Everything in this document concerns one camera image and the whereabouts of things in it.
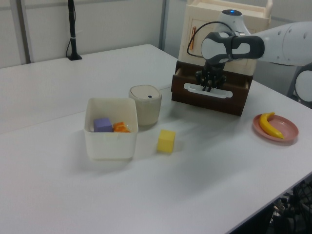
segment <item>container lid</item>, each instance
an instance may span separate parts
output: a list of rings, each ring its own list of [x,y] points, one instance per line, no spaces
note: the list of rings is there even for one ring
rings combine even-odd
[[[159,90],[151,85],[135,86],[131,88],[130,92],[138,99],[151,99],[160,96]]]

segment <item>pink plate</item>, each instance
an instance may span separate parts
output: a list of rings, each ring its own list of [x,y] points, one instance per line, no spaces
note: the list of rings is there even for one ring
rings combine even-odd
[[[289,121],[288,119],[282,116],[274,115],[269,119],[269,123],[283,134],[284,139],[270,136],[266,134],[260,127],[259,125],[260,116],[261,115],[257,115],[253,119],[253,127],[259,134],[261,134],[267,139],[275,141],[291,141],[294,140],[299,134],[299,130],[293,122]]]

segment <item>yellow sponge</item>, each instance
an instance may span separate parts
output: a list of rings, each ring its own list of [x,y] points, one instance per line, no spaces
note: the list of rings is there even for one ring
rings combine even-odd
[[[176,133],[169,130],[160,130],[160,134],[158,137],[158,145],[157,150],[163,151],[167,153],[172,153],[174,149]]]

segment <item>white wall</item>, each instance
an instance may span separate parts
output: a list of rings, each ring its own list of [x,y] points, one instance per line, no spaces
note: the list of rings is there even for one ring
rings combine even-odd
[[[248,5],[264,7],[267,0],[228,0]],[[167,0],[167,23],[163,50],[178,58],[187,0]],[[311,0],[273,0],[270,27],[277,27],[294,21],[312,21]],[[286,95],[297,67],[286,67],[266,62],[258,62],[254,80]]]
[[[158,47],[163,0],[75,0],[80,55],[152,44]],[[32,62],[65,57],[70,38],[67,0],[25,0]]]
[[[16,4],[0,0],[0,68],[25,64]]]

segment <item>orange toy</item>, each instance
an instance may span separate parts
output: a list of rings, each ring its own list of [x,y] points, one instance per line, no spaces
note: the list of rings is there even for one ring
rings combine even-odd
[[[130,132],[124,122],[114,123],[113,131],[115,133],[129,133]]]

